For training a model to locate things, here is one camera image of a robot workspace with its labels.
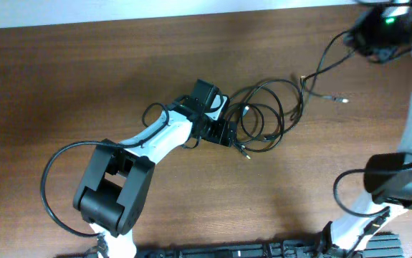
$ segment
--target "wooden tabletop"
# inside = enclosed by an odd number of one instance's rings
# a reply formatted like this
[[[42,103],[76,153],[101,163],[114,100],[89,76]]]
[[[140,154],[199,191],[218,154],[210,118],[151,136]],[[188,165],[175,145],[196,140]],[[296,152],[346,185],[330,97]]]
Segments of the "wooden tabletop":
[[[336,6],[0,29],[0,257],[54,257],[95,244],[60,229],[43,209],[40,176],[58,148],[132,137],[144,129],[140,116],[149,104],[190,93],[197,78],[232,94],[266,78],[309,74],[326,44],[362,12]],[[327,62],[344,53],[338,44]],[[396,150],[411,83],[409,56],[383,66],[356,56],[317,85],[350,103],[313,99],[273,151],[247,160],[206,142],[173,150],[155,168],[136,244],[251,242],[320,231],[343,214],[332,197],[335,177]],[[294,104],[287,86],[272,89],[284,107]],[[265,94],[257,101],[274,104]],[[268,130],[275,125],[269,121]],[[47,183],[58,216],[89,233],[72,197],[92,149],[60,157]],[[362,190],[361,177],[351,176],[340,192],[350,205]],[[412,255],[412,211],[386,230],[400,234]]]

